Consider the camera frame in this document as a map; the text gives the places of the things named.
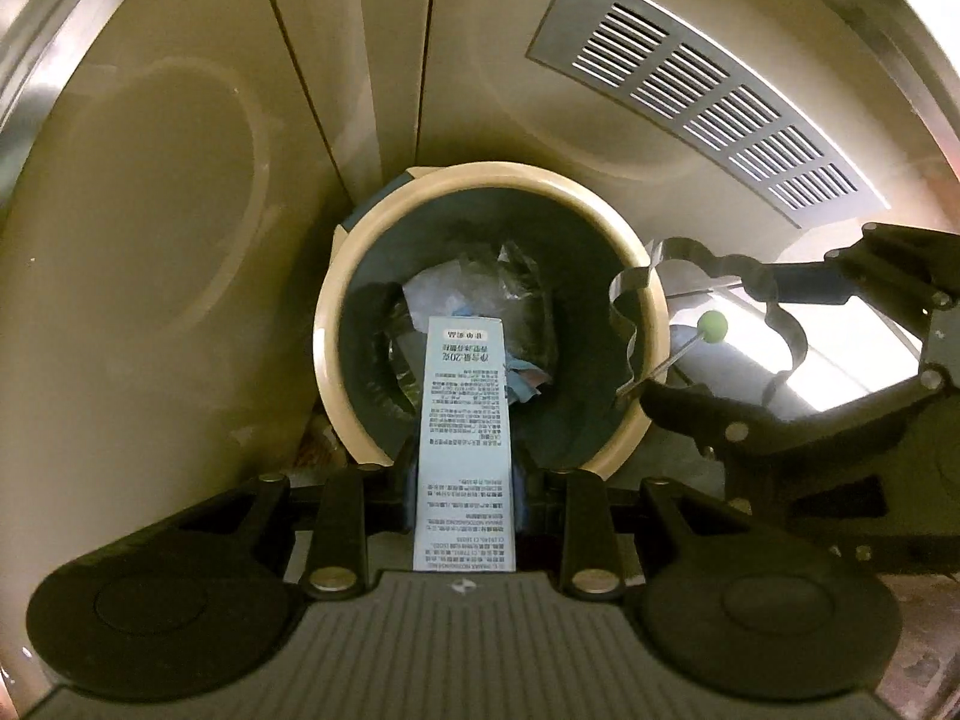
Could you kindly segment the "green headed pin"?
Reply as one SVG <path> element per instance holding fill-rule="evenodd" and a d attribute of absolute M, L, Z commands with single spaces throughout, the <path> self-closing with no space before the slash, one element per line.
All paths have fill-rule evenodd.
<path fill-rule="evenodd" d="M 721 341 L 726 338 L 727 330 L 729 330 L 729 322 L 722 312 L 719 312 L 719 310 L 706 310 L 703 316 L 698 319 L 695 335 L 693 335 L 692 338 L 682 343 L 679 348 L 672 351 L 667 358 L 659 362 L 658 366 L 652 367 L 651 371 L 646 372 L 646 374 L 643 374 L 639 379 L 624 383 L 622 387 L 617 390 L 617 398 L 622 401 L 630 400 L 630 398 L 640 390 L 643 383 L 646 383 L 648 380 L 658 380 L 662 376 L 665 376 L 670 367 L 674 366 L 675 362 L 679 362 L 683 356 L 688 355 L 698 344 L 721 343 Z"/>

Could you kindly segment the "metal cookie cutter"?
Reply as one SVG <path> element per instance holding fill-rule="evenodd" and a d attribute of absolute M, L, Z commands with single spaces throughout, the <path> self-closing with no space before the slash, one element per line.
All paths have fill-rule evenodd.
<path fill-rule="evenodd" d="M 658 366 L 643 369 L 643 358 L 638 353 L 638 337 L 640 326 L 628 315 L 624 314 L 617 305 L 625 294 L 636 293 L 649 286 L 651 278 L 656 273 L 656 266 L 668 260 L 681 260 L 695 265 L 698 270 L 711 278 L 739 277 L 742 288 L 754 296 L 754 300 L 765 305 L 766 327 L 778 333 L 791 353 L 791 366 L 771 377 L 761 394 L 761 405 L 768 406 L 775 401 L 781 388 L 789 382 L 794 372 L 807 358 L 809 342 L 802 325 L 794 319 L 788 310 L 779 305 L 779 293 L 773 277 L 773 267 L 742 254 L 724 255 L 718 257 L 700 241 L 690 238 L 669 238 L 654 242 L 652 246 L 651 263 L 645 266 L 630 266 L 613 278 L 608 287 L 608 307 L 610 307 L 610 323 L 626 340 L 626 369 L 630 372 L 630 379 L 617 388 L 617 403 L 626 405 L 630 400 L 640 396 L 641 387 L 648 381 L 658 379 L 675 362 L 690 353 L 690 349 L 697 343 L 718 344 L 726 338 L 729 332 L 729 322 L 719 310 L 706 310 L 698 319 L 697 333 L 685 344 L 672 353 L 669 358 L 659 362 Z"/>

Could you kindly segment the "cream rimmed blue trash bin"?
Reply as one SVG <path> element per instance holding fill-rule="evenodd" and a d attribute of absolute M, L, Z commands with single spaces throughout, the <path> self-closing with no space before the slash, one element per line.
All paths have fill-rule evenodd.
<path fill-rule="evenodd" d="M 410 167 L 337 227 L 314 317 L 327 418 L 348 454 L 389 465 L 418 427 L 427 325 L 496 319 L 511 431 L 537 465 L 612 478 L 651 421 L 620 385 L 661 362 L 669 319 L 651 257 L 607 202 L 517 163 Z"/>

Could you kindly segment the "clear plastic bag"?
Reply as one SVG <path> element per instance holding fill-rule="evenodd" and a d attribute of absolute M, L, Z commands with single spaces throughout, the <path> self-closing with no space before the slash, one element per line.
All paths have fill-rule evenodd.
<path fill-rule="evenodd" d="M 433 317 L 498 319 L 506 362 L 532 362 L 553 380 L 558 348 L 550 294 L 539 267 L 516 242 L 428 266 L 398 288 L 384 337 L 398 387 L 412 405 L 421 400 L 428 320 Z"/>

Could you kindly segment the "light blue carton box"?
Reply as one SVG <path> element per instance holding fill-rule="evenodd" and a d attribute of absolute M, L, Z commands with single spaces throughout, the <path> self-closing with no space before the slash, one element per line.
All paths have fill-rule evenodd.
<path fill-rule="evenodd" d="M 516 569 L 506 348 L 498 319 L 428 322 L 413 568 Z"/>

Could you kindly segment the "blue paper towel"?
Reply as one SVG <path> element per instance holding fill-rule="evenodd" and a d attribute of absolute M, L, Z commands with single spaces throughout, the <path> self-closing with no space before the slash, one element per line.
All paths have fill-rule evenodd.
<path fill-rule="evenodd" d="M 551 382 L 551 375 L 532 362 L 512 359 L 506 362 L 506 397 L 509 403 L 527 403 Z"/>

